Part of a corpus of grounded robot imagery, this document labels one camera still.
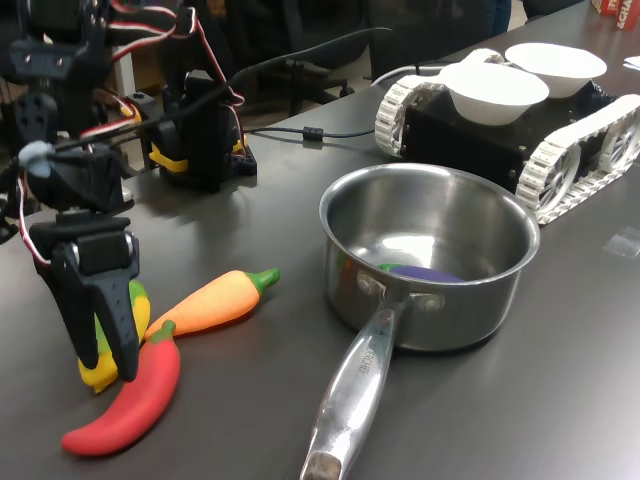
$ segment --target white paper bowl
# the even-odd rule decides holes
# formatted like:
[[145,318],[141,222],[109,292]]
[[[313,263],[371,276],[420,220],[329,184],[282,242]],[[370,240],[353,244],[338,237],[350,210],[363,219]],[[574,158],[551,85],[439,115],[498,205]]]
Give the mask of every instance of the white paper bowl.
[[441,75],[458,113],[481,125],[514,122],[549,95],[549,88],[538,77],[504,65],[459,63],[445,68]]
[[575,95],[589,80],[607,71],[607,64],[593,53],[551,43],[514,45],[505,58],[540,77],[549,86],[551,98]]

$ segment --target tracked robot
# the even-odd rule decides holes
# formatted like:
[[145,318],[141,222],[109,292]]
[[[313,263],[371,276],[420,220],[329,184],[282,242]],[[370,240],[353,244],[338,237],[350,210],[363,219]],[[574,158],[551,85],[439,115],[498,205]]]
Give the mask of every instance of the tracked robot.
[[[463,62],[505,60],[479,49]],[[610,185],[640,152],[640,95],[613,98],[588,82],[568,98],[532,106],[510,125],[490,127],[462,118],[446,91],[443,75],[398,80],[376,116],[379,147],[498,183],[535,212],[541,225]]]

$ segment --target metal pot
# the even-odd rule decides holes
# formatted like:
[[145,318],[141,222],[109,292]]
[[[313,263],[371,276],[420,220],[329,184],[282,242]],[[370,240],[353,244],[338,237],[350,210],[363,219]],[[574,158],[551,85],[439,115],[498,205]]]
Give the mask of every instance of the metal pot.
[[[344,478],[373,420],[393,345],[438,352],[481,342],[504,320],[535,255],[534,216],[501,187],[424,164],[365,168],[320,202],[325,290],[362,328],[320,406],[302,480]],[[460,283],[396,275],[380,264],[428,267]]]

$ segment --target dark tabletop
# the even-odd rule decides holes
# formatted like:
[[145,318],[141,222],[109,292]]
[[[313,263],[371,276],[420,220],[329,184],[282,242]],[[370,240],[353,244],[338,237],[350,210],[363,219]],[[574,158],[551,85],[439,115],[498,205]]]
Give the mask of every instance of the dark tabletop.
[[[640,27],[572,7],[487,42],[583,46],[609,63],[601,83],[640,92]],[[370,128],[384,90],[287,126]],[[257,183],[216,195],[152,174],[130,183],[141,275],[154,318],[232,269],[277,266],[281,282],[244,322],[178,340],[183,370],[169,411],[133,448],[102,460],[62,452],[61,436],[100,415],[80,381],[55,303],[18,238],[0,248],[0,478],[295,480],[316,409],[353,339],[322,294],[318,202],[334,180],[387,160],[373,138],[311,148],[252,137]],[[640,228],[640,170],[543,229],[510,317],[486,346],[455,356],[397,352],[351,472],[368,480],[640,477],[640,265],[603,250]]]

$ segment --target saucepan handle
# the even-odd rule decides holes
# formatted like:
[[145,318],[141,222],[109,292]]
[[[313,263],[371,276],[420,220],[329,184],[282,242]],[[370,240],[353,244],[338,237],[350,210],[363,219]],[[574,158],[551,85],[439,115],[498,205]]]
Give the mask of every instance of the saucepan handle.
[[349,347],[320,405],[300,480],[344,478],[378,407],[405,306],[383,300]]

